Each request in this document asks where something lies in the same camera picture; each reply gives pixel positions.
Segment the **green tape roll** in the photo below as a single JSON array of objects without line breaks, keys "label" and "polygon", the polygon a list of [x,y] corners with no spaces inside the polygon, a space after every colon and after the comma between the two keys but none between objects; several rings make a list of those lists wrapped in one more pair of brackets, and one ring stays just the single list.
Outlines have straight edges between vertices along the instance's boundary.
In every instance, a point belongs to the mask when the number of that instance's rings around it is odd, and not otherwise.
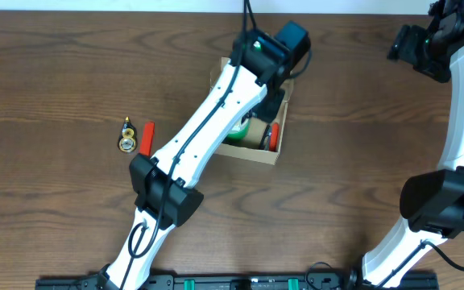
[{"label": "green tape roll", "polygon": [[244,139],[248,134],[250,123],[250,118],[241,118],[233,125],[226,137],[231,140]]}]

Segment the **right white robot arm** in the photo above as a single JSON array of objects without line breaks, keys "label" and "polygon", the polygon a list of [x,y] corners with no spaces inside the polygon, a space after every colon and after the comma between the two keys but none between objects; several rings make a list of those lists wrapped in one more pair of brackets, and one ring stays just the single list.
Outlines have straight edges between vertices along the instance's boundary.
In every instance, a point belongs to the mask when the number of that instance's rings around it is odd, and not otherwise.
[{"label": "right white robot arm", "polygon": [[406,181],[398,221],[351,270],[347,289],[433,289],[432,277],[410,272],[429,251],[464,272],[439,247],[464,232],[464,0],[437,1],[429,16],[428,27],[402,26],[387,57],[451,82],[445,146],[436,171]]}]

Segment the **orange utility knife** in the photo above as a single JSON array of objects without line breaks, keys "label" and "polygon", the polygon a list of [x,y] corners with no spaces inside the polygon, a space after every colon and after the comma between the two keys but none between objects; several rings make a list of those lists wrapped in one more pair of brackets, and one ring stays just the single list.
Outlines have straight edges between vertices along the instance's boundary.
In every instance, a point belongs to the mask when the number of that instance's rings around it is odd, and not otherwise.
[{"label": "orange utility knife", "polygon": [[143,135],[140,142],[139,154],[151,156],[151,146],[155,135],[155,123],[146,122],[143,128]]}]

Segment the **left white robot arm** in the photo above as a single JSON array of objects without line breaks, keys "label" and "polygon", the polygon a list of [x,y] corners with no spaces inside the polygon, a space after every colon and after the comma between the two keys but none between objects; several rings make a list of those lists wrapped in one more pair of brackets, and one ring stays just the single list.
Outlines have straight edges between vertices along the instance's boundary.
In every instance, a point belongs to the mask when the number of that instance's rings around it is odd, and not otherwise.
[{"label": "left white robot arm", "polygon": [[118,257],[102,268],[99,289],[139,289],[168,234],[203,201],[196,189],[210,157],[249,112],[272,121],[284,98],[282,84],[309,52],[309,32],[290,21],[275,35],[253,28],[234,41],[209,95],[183,128],[153,155],[130,162],[135,217]]}]

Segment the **cardboard box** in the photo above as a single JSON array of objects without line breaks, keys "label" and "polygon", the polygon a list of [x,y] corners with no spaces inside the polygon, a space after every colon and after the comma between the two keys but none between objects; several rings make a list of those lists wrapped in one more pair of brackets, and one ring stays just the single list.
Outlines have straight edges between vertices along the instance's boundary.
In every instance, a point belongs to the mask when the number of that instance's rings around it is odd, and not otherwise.
[{"label": "cardboard box", "polygon": [[248,134],[239,141],[224,141],[215,151],[217,155],[229,156],[242,160],[250,160],[264,164],[274,165],[280,155],[282,139],[284,136],[284,126],[288,112],[288,105],[294,89],[294,80],[285,81],[281,89],[285,90],[284,100],[275,120],[270,126],[277,122],[280,125],[280,132],[276,151],[268,150],[268,138],[265,138],[263,147],[260,148],[261,139],[267,127],[265,122],[257,118],[251,118]]}]

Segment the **orange lighter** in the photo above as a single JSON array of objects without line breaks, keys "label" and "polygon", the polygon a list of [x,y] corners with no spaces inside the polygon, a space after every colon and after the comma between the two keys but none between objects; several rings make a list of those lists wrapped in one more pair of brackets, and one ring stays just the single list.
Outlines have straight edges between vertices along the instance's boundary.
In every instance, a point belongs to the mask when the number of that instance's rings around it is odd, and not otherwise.
[{"label": "orange lighter", "polygon": [[269,151],[276,151],[279,132],[280,125],[277,122],[273,123],[269,130],[269,140],[267,143]]}]

